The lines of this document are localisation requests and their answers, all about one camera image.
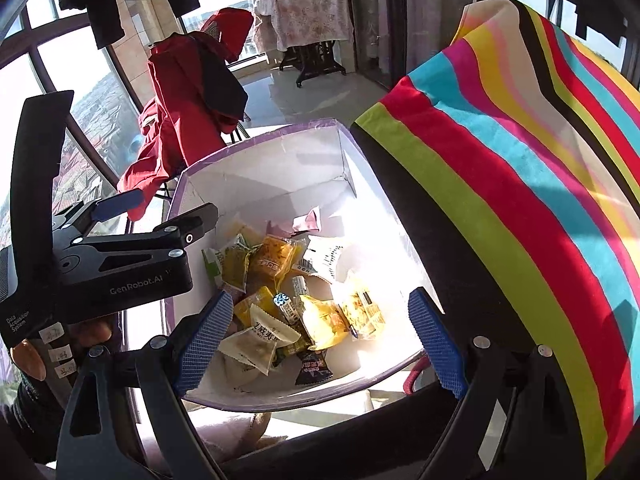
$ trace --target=red jacket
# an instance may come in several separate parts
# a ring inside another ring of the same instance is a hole
[[[145,142],[118,183],[119,192],[143,191],[143,204],[129,211],[131,221],[142,218],[163,182],[223,148],[220,133],[231,133],[242,120],[247,95],[225,61],[238,59],[244,44],[238,38],[246,38],[253,17],[243,9],[218,14],[224,16],[218,23],[221,41],[196,31],[172,34],[151,49],[156,96],[138,118]]]

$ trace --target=green stripe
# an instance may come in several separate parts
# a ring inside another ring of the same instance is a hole
[[[554,349],[580,422],[587,478],[604,468],[598,391],[574,330],[529,254],[487,203],[382,103],[356,120],[436,201],[494,277],[531,337]]]

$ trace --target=tablecloth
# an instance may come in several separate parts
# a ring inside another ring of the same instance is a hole
[[[353,31],[347,0],[256,0],[254,13],[259,52],[350,40]]]

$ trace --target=metal screw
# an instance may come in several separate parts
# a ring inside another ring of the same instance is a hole
[[[484,337],[483,335],[477,335],[474,338],[474,345],[477,346],[478,348],[485,349],[491,346],[491,341],[489,341],[489,339]]]
[[[158,350],[166,345],[166,338],[163,335],[157,335],[149,341],[149,346],[154,350]]]
[[[551,357],[554,354],[554,351],[547,345],[540,345],[538,347],[538,353],[542,355],[542,357]]]
[[[89,350],[89,357],[99,357],[104,352],[104,346],[96,345]]]

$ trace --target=teal stripe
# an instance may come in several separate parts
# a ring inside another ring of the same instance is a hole
[[[638,125],[626,113],[625,109],[613,97],[606,86],[600,83],[572,52],[564,32],[558,27],[554,27],[554,31],[562,55],[566,59],[569,68],[617,124],[626,140],[635,150],[636,155],[640,155],[640,129],[638,129]]]
[[[472,106],[460,92],[455,70],[440,53],[409,74],[434,107],[506,161],[549,208],[600,282],[630,357],[634,418],[640,415],[640,336],[634,336],[638,304],[615,253],[579,200],[525,143]]]

